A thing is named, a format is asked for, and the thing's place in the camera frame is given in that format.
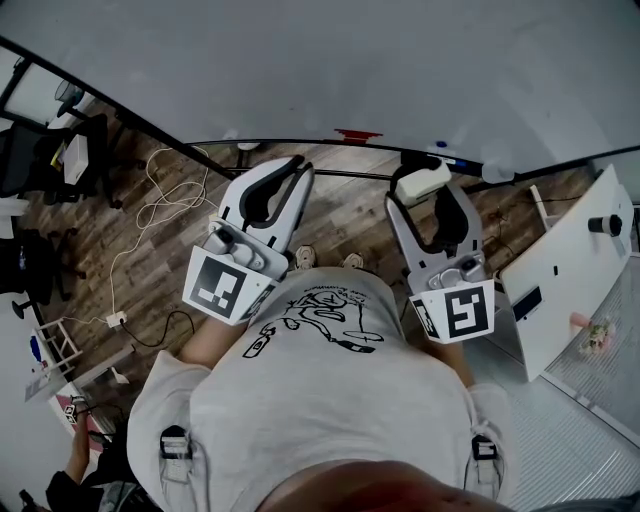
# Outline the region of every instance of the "red object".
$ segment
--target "red object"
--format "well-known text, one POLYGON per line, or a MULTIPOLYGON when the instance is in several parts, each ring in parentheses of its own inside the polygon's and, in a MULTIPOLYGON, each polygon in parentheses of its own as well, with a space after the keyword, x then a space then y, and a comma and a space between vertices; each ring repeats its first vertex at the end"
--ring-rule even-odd
POLYGON ((338 133, 344 135, 342 142, 350 144, 366 144, 372 137, 382 137, 381 133, 360 132, 358 130, 340 130, 336 128, 338 133))
MULTIPOLYGON (((64 408, 67 405, 71 405, 71 397, 69 397, 69 396, 56 395, 56 398, 58 399, 58 403, 60 404, 60 409, 62 409, 62 412, 64 412, 64 408)), ((73 427, 73 431, 74 432, 78 431, 78 425, 77 424, 73 424, 72 423, 71 426, 73 427)), ((87 430, 95 430, 96 432, 100 432, 100 429, 98 428, 98 425, 96 425, 96 422, 93 421, 93 418, 91 416, 89 416, 87 418, 87 430)), ((91 448, 92 450, 97 451, 98 453, 102 453, 102 445, 100 443, 96 443, 91 438, 89 438, 89 448, 91 448)))

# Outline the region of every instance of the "wall socket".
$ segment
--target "wall socket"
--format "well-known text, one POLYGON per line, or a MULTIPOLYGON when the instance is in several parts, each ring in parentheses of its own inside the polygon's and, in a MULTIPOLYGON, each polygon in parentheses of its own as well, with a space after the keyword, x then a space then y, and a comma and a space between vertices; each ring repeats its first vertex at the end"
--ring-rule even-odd
POLYGON ((109 315, 107 317, 107 324, 109 327, 117 327, 120 325, 120 320, 127 321, 127 314, 124 311, 118 311, 115 315, 109 315))

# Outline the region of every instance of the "black chair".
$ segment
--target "black chair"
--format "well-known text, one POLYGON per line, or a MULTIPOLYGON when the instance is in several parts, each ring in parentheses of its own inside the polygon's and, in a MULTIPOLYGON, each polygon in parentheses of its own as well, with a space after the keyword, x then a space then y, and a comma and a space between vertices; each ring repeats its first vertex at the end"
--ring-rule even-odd
POLYGON ((23 304, 12 302, 13 311, 18 317, 24 318, 24 310, 36 302, 49 304, 54 281, 60 298, 63 301, 71 298, 71 294, 65 292, 63 287, 63 271, 86 279, 84 272, 62 263, 69 238, 77 233, 75 228, 67 229, 57 247, 54 239, 60 238, 60 233, 56 231, 49 233, 47 238, 41 237, 37 230, 30 229, 20 232, 16 238, 0 239, 0 293, 27 292, 29 295, 29 301, 23 304))
POLYGON ((102 180, 102 188, 109 206, 121 208, 122 202, 113 199, 109 171, 120 165, 135 163, 144 168, 140 160, 119 160, 114 150, 124 124, 108 140, 108 119, 105 114, 83 116, 83 121, 72 129, 49 130, 32 124, 14 122, 11 128, 0 133, 0 197, 10 197, 29 190, 45 192, 45 202, 75 202, 81 195, 96 194, 96 182, 102 180), (87 137, 89 165, 78 183, 64 182, 64 173, 51 165, 56 151, 63 142, 67 144, 76 135, 87 137))

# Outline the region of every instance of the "gray t-shirt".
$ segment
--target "gray t-shirt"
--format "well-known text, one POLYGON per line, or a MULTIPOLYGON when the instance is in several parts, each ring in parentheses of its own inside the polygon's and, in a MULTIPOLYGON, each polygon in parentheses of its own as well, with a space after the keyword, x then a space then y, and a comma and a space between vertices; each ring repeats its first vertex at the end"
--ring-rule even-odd
MULTIPOLYGON (((474 388, 406 343, 376 276, 294 272, 213 371, 158 355, 131 413, 129 460, 166 510, 253 512, 297 472, 344 459, 403 461, 463 488, 476 433, 511 450, 504 392, 474 388), (182 488, 160 476, 160 434, 173 424, 195 447, 182 488)), ((504 502, 513 486, 500 479, 504 502)))

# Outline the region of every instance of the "wooden floor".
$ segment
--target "wooden floor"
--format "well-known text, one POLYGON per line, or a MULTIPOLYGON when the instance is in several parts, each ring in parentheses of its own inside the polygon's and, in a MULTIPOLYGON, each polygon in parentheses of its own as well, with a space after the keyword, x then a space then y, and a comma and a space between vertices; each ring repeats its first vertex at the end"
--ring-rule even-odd
MULTIPOLYGON (((118 146, 120 158, 147 159, 160 144, 139 133, 127 132, 118 146)), ((208 146, 205 149, 217 162, 234 166, 237 149, 234 146, 208 146)), ((400 165, 399 154, 366 147, 344 147, 313 144, 263 145, 250 155, 251 166, 274 157, 304 155, 318 169, 337 169, 377 174, 391 174, 400 165)), ((184 181, 202 182, 205 169, 176 152, 161 153, 152 166, 151 175, 164 191, 184 181)), ((145 171, 122 169, 114 173, 115 196, 124 203, 122 210, 112 210, 100 195, 78 203, 45 206, 40 193, 30 193, 29 212, 19 219, 20 228, 36 228, 41 234, 76 227, 78 235, 71 244, 71 259, 78 269, 87 273, 85 281, 70 279, 67 283, 73 297, 61 302, 54 291, 51 303, 41 306, 46 321, 60 316, 89 320, 105 318, 113 310, 109 272, 116 254, 133 248, 140 236, 136 215, 140 208, 154 202, 159 192, 146 178, 145 171)), ((467 185, 477 179, 455 176, 455 181, 467 185)), ((543 233, 528 187, 538 185, 543 198, 568 198, 581 195, 591 178, 582 169, 505 186, 473 194, 471 199, 480 212, 484 225, 485 254, 488 270, 504 267, 523 252, 543 233)), ((218 204, 228 182, 210 171, 207 175, 207 198, 218 204)), ((322 266, 338 265, 351 252, 364 255, 368 267, 392 285, 399 311, 406 305, 407 293, 401 270, 400 256, 383 208, 388 183, 383 181, 317 176, 302 223, 290 248, 313 245, 322 266)), ((182 187, 172 200, 193 197, 197 187, 182 187)), ((572 201, 547 203, 551 213, 561 213, 572 201)), ((175 213, 179 207, 159 210, 156 220, 175 213)), ((433 235, 436 223, 433 205, 428 202, 412 210, 414 220, 425 238, 433 235)), ((204 203, 176 216, 172 221, 147 230, 136 251, 121 256, 113 270, 115 310, 124 310, 127 327, 143 342, 156 343, 162 336, 167 315, 171 311, 188 312, 196 328, 203 322, 200 312, 181 302, 182 287, 191 247, 204 241, 208 217, 215 208, 204 203)), ((150 212, 140 222, 146 223, 150 212)), ((68 330, 84 351, 75 370, 76 375, 90 369, 133 340, 120 328, 109 329, 100 322, 82 325, 69 321, 68 330)), ((407 308, 404 316, 408 336, 421 335, 415 315, 407 308)), ((186 342, 191 326, 184 315, 171 320, 165 342, 158 348, 143 347, 134 342, 137 352, 118 370, 131 381, 118 386, 110 374, 98 379, 87 391, 98 402, 118 404, 128 410, 139 393, 158 350, 176 352, 186 342)))

